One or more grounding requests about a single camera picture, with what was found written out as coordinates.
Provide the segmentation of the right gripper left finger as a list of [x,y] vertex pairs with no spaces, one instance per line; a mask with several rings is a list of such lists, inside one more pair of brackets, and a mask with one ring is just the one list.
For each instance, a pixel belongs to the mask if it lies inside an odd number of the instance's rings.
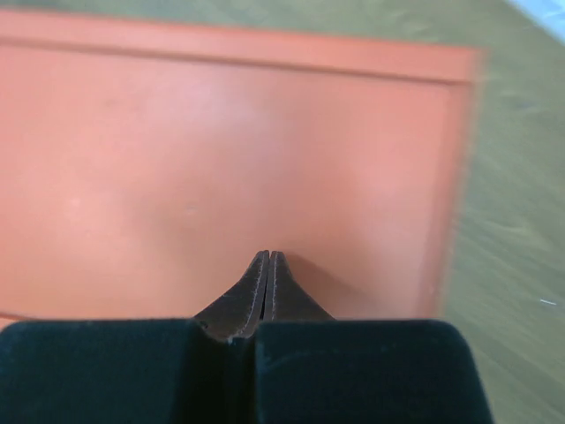
[[192,318],[22,321],[1,333],[4,423],[253,423],[268,252]]

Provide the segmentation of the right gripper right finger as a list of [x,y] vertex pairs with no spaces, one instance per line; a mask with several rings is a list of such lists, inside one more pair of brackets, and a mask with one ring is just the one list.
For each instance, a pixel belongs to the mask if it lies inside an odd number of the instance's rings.
[[254,336],[259,423],[490,423],[471,349],[432,319],[338,321],[272,253]]

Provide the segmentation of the orange drawer cabinet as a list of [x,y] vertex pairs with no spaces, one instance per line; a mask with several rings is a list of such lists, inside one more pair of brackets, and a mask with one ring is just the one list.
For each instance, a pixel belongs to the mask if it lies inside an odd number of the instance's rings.
[[1,316],[190,316],[261,250],[439,313],[472,48],[1,10]]

